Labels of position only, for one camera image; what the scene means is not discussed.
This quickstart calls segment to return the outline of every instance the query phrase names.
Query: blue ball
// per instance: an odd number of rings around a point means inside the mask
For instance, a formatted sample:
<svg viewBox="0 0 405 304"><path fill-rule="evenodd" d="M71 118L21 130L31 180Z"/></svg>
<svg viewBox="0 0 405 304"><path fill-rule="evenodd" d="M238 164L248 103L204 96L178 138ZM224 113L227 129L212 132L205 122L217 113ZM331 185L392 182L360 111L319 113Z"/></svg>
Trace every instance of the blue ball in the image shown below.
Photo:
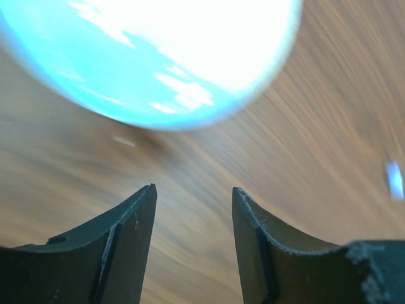
<svg viewBox="0 0 405 304"><path fill-rule="evenodd" d="M149 129L202 127L274 78L300 0L2 0L6 49L96 113Z"/></svg>

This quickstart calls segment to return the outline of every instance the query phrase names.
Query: black plastic part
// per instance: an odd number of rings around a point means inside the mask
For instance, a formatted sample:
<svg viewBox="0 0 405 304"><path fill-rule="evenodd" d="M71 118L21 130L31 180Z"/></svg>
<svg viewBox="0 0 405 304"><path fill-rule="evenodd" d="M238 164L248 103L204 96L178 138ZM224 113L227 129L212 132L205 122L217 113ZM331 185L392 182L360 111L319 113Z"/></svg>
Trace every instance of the black plastic part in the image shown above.
<svg viewBox="0 0 405 304"><path fill-rule="evenodd" d="M245 304L405 303L405 242L337 246L311 237L235 188L232 213Z"/></svg>
<svg viewBox="0 0 405 304"><path fill-rule="evenodd" d="M0 303L139 303L156 198L145 186L45 245L0 248Z"/></svg>

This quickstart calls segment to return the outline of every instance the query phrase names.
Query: white speck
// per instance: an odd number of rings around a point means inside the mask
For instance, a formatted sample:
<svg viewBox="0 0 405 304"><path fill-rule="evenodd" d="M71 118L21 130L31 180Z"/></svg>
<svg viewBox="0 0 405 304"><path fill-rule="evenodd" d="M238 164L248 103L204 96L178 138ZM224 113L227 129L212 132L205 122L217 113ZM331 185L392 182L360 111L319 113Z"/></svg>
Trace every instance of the white speck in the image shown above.
<svg viewBox="0 0 405 304"><path fill-rule="evenodd" d="M119 136L114 136L113 139L115 141L118 141L119 143L126 144L127 146L130 146L130 147L135 147L136 146L136 143L134 143L132 141L129 141L128 139L119 137Z"/></svg>
<svg viewBox="0 0 405 304"><path fill-rule="evenodd" d="M80 77L79 75L77 75L75 72L56 71L56 73L58 73L61 76L66 77L66 78L72 79L72 80L84 82L83 78Z"/></svg>
<svg viewBox="0 0 405 304"><path fill-rule="evenodd" d="M179 67L172 65L171 67L165 66L165 69L168 70L169 72L180 76L180 77L186 77L186 73L184 73Z"/></svg>
<svg viewBox="0 0 405 304"><path fill-rule="evenodd" d="M171 108L168 108L167 106L164 106L164 105L162 105L160 103L149 103L149 104L152 107L154 107L155 109L157 109L159 111L162 111L163 113L166 113L166 114L174 114L174 113L176 113L175 110L173 110Z"/></svg>
<svg viewBox="0 0 405 304"><path fill-rule="evenodd" d="M89 92L89 93L91 93L91 94L93 94L93 95L95 95L97 97L100 97L100 98L103 98L105 100L111 101L112 103L116 103L118 105L122 105L122 106L124 105L121 101L118 101L118 100L116 100L114 98L110 98L110 97L107 97L107 96L100 95L100 94L98 94L98 93L96 93L96 92L94 92L94 91L92 91L92 90L90 90L90 89L88 89L88 88L86 88L86 87L84 87L82 85L78 85L78 86L79 86L79 88L81 88L81 89L83 89L83 90L85 90L85 91L87 91L87 92Z"/></svg>

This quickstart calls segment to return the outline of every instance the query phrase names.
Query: wood grain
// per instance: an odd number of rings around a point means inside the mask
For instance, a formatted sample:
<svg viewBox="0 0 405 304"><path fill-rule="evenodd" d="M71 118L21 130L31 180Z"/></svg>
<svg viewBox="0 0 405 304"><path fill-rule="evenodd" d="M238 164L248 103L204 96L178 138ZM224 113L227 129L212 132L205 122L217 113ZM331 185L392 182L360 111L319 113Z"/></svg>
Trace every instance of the wood grain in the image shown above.
<svg viewBox="0 0 405 304"><path fill-rule="evenodd" d="M405 168L404 33L402 0L307 0L274 83L232 118L183 133L93 114L1 53L0 243L43 243L155 182L142 303L234 304L232 186L330 242L403 238L384 163Z"/></svg>

